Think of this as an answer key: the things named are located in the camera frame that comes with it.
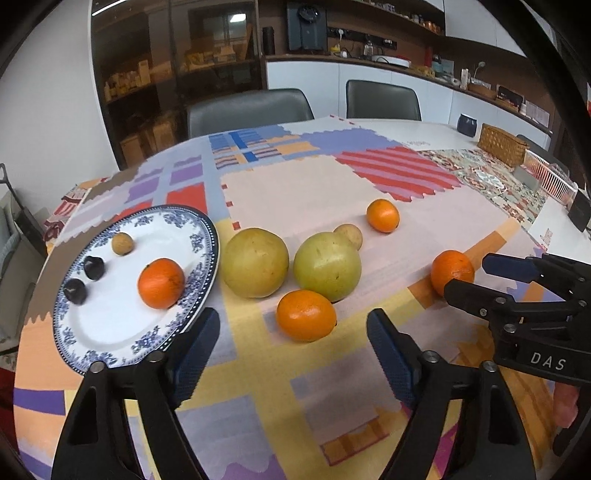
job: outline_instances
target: blue mug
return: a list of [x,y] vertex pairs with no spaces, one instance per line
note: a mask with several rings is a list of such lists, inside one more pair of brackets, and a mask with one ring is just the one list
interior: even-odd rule
[[478,122],[471,116],[461,114],[460,118],[457,119],[457,131],[468,137],[474,138],[476,136],[477,127]]

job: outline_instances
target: kitchen counter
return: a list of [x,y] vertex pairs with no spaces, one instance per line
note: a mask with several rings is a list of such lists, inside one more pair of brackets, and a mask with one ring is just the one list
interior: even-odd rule
[[388,63],[379,63],[379,62],[369,61],[369,60],[352,59],[352,58],[344,59],[342,57],[337,57],[335,55],[285,54],[285,55],[270,55],[270,56],[264,57],[264,59],[268,62],[298,61],[299,60],[299,61],[322,61],[322,62],[344,63],[344,64],[349,64],[349,65],[363,65],[363,66],[373,67],[376,69],[389,70],[391,72],[402,73],[405,75],[409,75],[411,77],[416,77],[416,78],[420,78],[422,80],[427,80],[428,82],[433,82],[437,85],[442,85],[442,86],[447,87],[451,90],[455,90],[457,92],[462,92],[465,95],[469,95],[469,96],[472,96],[478,100],[482,100],[483,102],[490,103],[491,105],[494,105],[501,110],[509,112],[509,113],[515,115],[517,118],[522,119],[523,121],[529,123],[530,125],[538,128],[539,130],[541,130],[542,132],[544,132],[548,136],[552,136],[552,131],[550,129],[546,128],[544,125],[539,124],[538,122],[535,122],[531,118],[526,117],[525,115],[521,115],[520,113],[515,112],[511,108],[501,105],[501,104],[495,102],[494,100],[490,100],[489,98],[486,98],[482,95],[478,95],[475,92],[471,92],[469,90],[462,90],[460,87],[455,87],[447,82],[440,82],[433,77],[428,77],[426,75],[422,75],[421,73],[419,73],[415,70],[412,70],[412,69],[405,69],[403,67],[399,67],[396,65],[390,65]]

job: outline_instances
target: power outlet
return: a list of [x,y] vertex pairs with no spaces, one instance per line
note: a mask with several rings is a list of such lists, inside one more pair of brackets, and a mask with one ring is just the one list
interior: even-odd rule
[[378,47],[390,48],[391,50],[396,50],[398,48],[398,44],[396,41],[391,40],[389,38],[378,37],[376,35],[369,35],[363,32],[357,32],[355,30],[346,30],[344,28],[339,27],[329,27],[328,29],[328,36],[331,38],[340,38],[339,30],[343,31],[343,40],[352,40],[361,43],[366,43],[370,40],[374,45]]

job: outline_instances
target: plate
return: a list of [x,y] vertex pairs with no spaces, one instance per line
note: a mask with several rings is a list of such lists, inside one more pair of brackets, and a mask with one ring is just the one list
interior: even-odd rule
[[[118,232],[128,233],[135,242],[134,250],[124,257],[111,248],[111,239]],[[98,281],[84,272],[88,255],[105,262],[105,274]],[[174,260],[185,274],[183,294],[168,310],[148,307],[137,290],[144,267],[162,257]],[[218,260],[216,229],[198,210],[161,205],[113,223],[76,257],[60,285],[53,309],[53,336],[61,357],[83,375],[97,360],[121,367],[138,363],[152,350],[166,349],[203,309]],[[82,305],[64,296],[63,286],[71,278],[86,285]]]

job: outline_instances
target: patchwork tablecloth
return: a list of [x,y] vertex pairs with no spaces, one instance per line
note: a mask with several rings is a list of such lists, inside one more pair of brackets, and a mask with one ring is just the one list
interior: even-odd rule
[[547,194],[533,192],[513,175],[513,169],[489,153],[475,150],[436,150],[421,152],[452,172],[529,230],[544,206]]
[[[317,342],[294,343],[277,328],[276,305],[297,288],[291,272],[279,291],[260,300],[236,297],[216,281],[207,304],[220,314],[220,338],[192,398],[177,411],[207,474],[212,480],[378,478],[409,412],[369,346],[370,309],[383,308],[421,348],[477,366],[492,356],[490,333],[483,321],[434,294],[428,272],[436,255],[464,251],[479,284],[517,300],[549,298],[535,284],[480,269],[488,252],[541,252],[518,221],[437,162],[352,122],[324,118],[193,139],[94,187],[56,240],[22,332],[14,401],[25,464],[49,480],[82,379],[63,362],[52,334],[51,311],[68,267],[113,221],[181,203],[209,215],[222,246],[253,226],[281,236],[291,258],[308,236],[341,223],[358,225],[364,236],[361,281],[335,305],[335,330]],[[365,221],[367,205],[380,197],[394,199],[401,213],[390,235]],[[550,386],[514,371],[504,375],[540,467],[554,432]],[[144,473],[158,478],[137,405],[129,401],[127,408]],[[445,469],[458,414],[459,403],[452,402],[429,478]]]

